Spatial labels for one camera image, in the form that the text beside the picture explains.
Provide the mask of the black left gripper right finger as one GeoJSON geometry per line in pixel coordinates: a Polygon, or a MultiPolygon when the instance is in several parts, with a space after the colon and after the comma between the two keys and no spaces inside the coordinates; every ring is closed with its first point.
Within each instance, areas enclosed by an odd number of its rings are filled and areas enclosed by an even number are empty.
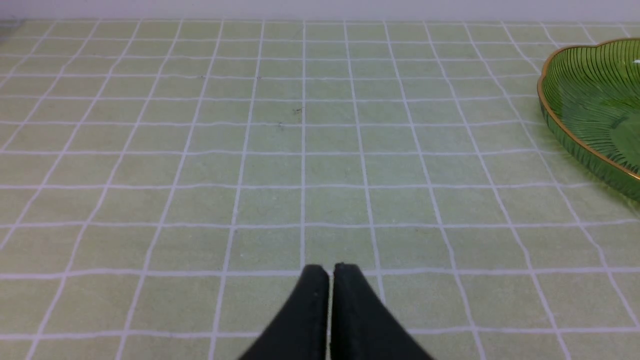
{"type": "Polygon", "coordinates": [[[332,360],[432,360],[375,294],[359,266],[333,271],[332,360]]]}

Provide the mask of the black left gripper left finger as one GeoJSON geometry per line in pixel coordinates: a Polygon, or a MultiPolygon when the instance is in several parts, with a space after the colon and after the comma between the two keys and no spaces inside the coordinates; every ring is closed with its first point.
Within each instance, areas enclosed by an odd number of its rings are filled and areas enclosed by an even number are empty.
{"type": "Polygon", "coordinates": [[[284,305],[240,360],[324,360],[330,278],[306,265],[284,305]]]}

